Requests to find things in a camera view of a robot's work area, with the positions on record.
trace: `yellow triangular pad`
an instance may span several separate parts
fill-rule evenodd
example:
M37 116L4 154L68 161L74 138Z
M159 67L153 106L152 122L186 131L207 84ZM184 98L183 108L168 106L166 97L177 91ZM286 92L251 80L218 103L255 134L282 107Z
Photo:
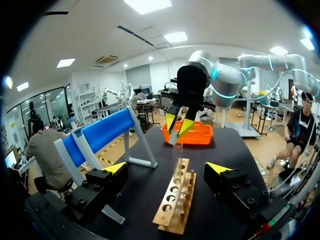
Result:
M127 164L126 162L121 162L121 163L118 163L116 165L112 165L112 166L107 166L105 167L104 169L102 170L107 170L108 172L111 172L112 175L114 175L116 172L118 172L118 170L123 166Z
M195 121L185 118L180 128L178 138L181 138L183 135L185 135L194 126L194 123Z
M165 120L166 120L166 128L169 129L173 123L173 121L175 120L175 115L171 114L171 113L165 113Z
M224 166L220 166L220 165L217 165L217 164L214 164L214 163L211 163L211 162L206 162L205 164L208 164L219 175L220 175L220 173L224 172L225 170L229 170L229 171L233 170L233 169L230 169L230 168L227 168L227 167L224 167Z

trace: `wooden board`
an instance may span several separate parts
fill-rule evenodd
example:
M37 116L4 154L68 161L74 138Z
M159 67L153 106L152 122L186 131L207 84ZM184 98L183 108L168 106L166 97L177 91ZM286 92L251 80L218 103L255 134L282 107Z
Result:
M184 234L185 231L185 227L187 224L187 220L188 220L188 215L189 215L189 211L190 211L190 207L191 207L191 203L192 203L192 198L194 195L194 191L195 191L195 184L196 184L196 173L193 173L193 177L192 177L192 184L190 187L188 187L188 185L190 184L190 177L191 177L191 172L187 172L184 178L184 182L182 185L182 190L181 190L181 200L178 201L173 216L171 218L170 224L169 226L162 226L159 225L158 229L159 230L163 230L163 231L167 231L167 232L171 232L171 233L175 233L175 234ZM185 196L184 194L186 192L189 192L189 197L187 199L187 201L185 202Z
M181 170L182 176L181 176L180 183L175 183L174 182L174 175L172 175L169 186L166 189L166 192L164 194L162 202L161 202L161 204L158 208L158 211L156 212L154 219L152 221L154 224L158 224L158 225L162 225L162 226L169 226L169 224L170 224L171 218L174 214L174 210L175 210L176 205L178 203L178 199L180 197L181 189L183 186L182 183L185 182L186 172L187 172L188 165L189 165L189 159L183 158L182 165L184 167Z

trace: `black shirt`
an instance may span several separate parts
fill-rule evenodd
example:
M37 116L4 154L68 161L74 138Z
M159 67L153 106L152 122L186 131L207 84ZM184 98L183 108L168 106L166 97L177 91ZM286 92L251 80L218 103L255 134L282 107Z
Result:
M305 128L304 126L299 125L300 113L301 113L301 121L306 124L309 123L308 128ZM304 115L302 108L296 109L287 124L287 127L289 128L289 131L290 131L290 137L297 138L301 144L307 145L314 122L315 122L315 119L312 113L309 116L306 116ZM309 144L313 146L315 145L315 142L316 142L316 129L317 129L317 126L315 125L313 128L313 133L312 133L310 142L309 142Z

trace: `person sitting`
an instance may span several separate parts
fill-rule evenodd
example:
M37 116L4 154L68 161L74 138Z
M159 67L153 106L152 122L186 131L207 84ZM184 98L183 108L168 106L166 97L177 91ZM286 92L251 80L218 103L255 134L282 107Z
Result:
M34 179L35 187L42 194L45 194L47 189L58 191L71 179L54 144L55 140L63 139L66 134L54 129L44 131L44 123L41 120L33 123L32 130L35 134L30 138L24 155L35 156L44 175Z
M313 97L309 93L302 92L302 108L298 108L292 114L288 124L284 128L284 139L286 140L286 148L278 153L268 164L267 168L272 169L279 159L290 157L290 168L294 169L298 157L304 152L310 135L309 150L314 147L316 142L316 129L314 126L315 118L311 113Z

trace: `test tube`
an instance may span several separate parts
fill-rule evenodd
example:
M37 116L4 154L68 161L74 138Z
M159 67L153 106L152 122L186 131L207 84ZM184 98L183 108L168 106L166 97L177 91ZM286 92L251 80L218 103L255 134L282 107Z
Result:
M182 154L183 154L183 144L177 143L173 145L173 176L174 176L175 184L181 184L181 179L183 174Z

